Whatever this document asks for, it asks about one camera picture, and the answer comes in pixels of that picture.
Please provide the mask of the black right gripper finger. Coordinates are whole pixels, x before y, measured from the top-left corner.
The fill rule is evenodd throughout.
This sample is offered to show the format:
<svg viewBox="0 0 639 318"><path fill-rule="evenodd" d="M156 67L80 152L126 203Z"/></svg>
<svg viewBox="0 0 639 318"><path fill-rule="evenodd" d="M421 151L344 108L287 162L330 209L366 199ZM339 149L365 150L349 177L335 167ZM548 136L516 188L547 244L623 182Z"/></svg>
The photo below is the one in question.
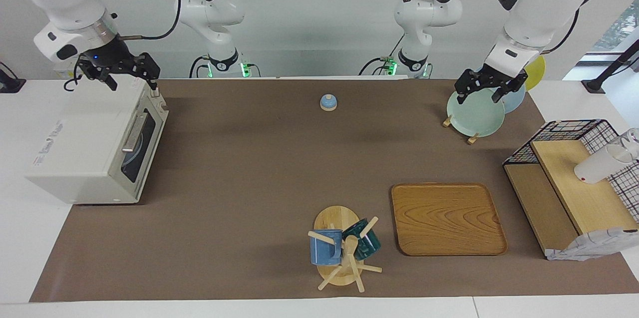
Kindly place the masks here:
<svg viewBox="0 0 639 318"><path fill-rule="evenodd" d="M160 67L148 52L143 52L137 56L137 77L142 78L151 90L157 90L157 79L160 71Z"/></svg>
<svg viewBox="0 0 639 318"><path fill-rule="evenodd" d="M110 75L109 67L96 67L91 62L81 62L80 69L89 80L97 80L106 84L111 91L116 91L118 83Z"/></svg>

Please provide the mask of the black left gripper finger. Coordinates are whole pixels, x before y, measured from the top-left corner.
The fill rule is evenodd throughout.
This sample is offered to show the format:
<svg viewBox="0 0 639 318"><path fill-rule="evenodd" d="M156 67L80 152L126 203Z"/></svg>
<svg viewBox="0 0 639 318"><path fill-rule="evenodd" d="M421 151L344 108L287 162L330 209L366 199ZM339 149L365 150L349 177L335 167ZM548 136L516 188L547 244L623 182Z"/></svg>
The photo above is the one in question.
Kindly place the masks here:
<svg viewBox="0 0 639 318"><path fill-rule="evenodd" d="M493 91L493 102L502 104L520 104L525 95L525 82L528 74L518 74L515 78L500 83Z"/></svg>
<svg viewBox="0 0 639 318"><path fill-rule="evenodd" d="M457 102L461 105L465 102L468 95L475 91L475 72L463 71L456 80L454 88L457 92Z"/></svg>

